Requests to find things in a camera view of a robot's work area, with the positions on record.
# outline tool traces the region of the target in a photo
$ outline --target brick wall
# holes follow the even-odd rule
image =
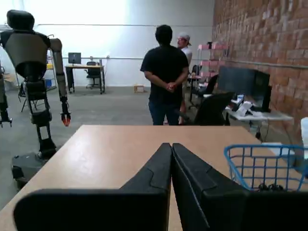
[[[308,0],[216,0],[213,41],[229,45],[232,61],[308,66]],[[308,69],[228,63],[270,73],[271,107],[292,115],[283,125],[300,137],[308,116]]]

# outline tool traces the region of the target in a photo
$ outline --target man's hands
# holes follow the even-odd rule
[[[175,82],[167,83],[166,90],[173,93],[175,88],[177,88],[177,84]]]

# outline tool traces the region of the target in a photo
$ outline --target black chair back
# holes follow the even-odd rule
[[[222,112],[231,102],[233,92],[215,94],[204,99],[201,103],[197,115],[194,119],[194,125],[201,126],[222,126],[225,125]]]
[[[90,62],[87,62],[87,65],[95,66],[96,62],[90,61]],[[88,69],[88,78],[96,78],[99,76],[101,76],[101,70],[99,68],[89,68]]]
[[[202,69],[202,66],[199,66],[199,65],[194,65],[192,67],[192,73],[196,73],[196,76],[200,75],[200,71]]]
[[[212,94],[213,93],[215,84],[217,83],[217,79],[218,79],[218,75],[215,75],[215,76],[210,78],[204,94]]]

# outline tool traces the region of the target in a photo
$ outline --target concrete floor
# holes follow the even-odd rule
[[[11,174],[11,159],[15,155],[38,151],[36,128],[30,122],[29,110],[25,107],[21,113],[17,91],[7,92],[9,116],[13,118],[13,126],[4,124],[0,128],[0,210],[16,195],[17,188]],[[151,125],[152,119],[148,111],[148,93],[134,94],[133,87],[108,88],[107,94],[100,95],[98,89],[87,90],[76,88],[75,94],[68,96],[72,121],[70,127],[61,122],[61,103],[57,90],[48,92],[51,106],[51,134],[54,143],[62,146],[83,124],[101,125]],[[247,125],[231,121],[232,125]],[[267,126],[263,126],[263,137]],[[267,141],[281,141],[286,137],[270,130]]]

